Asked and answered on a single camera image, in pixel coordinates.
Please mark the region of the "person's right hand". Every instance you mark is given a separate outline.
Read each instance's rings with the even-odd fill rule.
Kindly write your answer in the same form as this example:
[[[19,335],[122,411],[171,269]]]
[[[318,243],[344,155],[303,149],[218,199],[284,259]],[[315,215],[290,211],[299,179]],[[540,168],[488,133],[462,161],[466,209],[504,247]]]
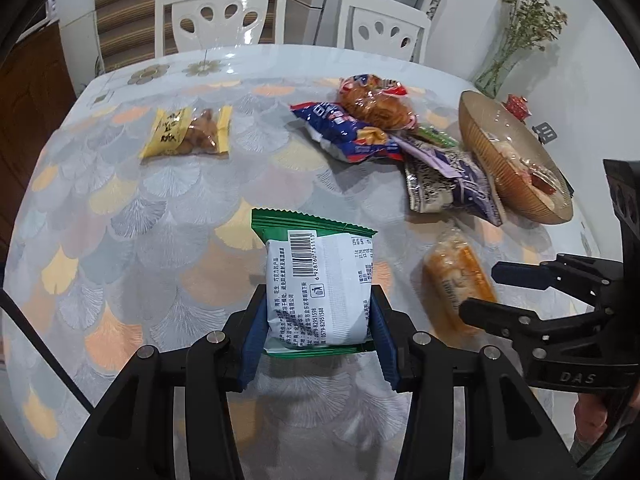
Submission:
[[[634,389],[628,408],[620,416],[618,426],[623,427],[639,413],[639,387]],[[582,443],[593,445],[605,433],[605,430],[613,428],[608,421],[608,410],[602,400],[591,393],[579,393],[578,401],[574,407],[575,438]]]

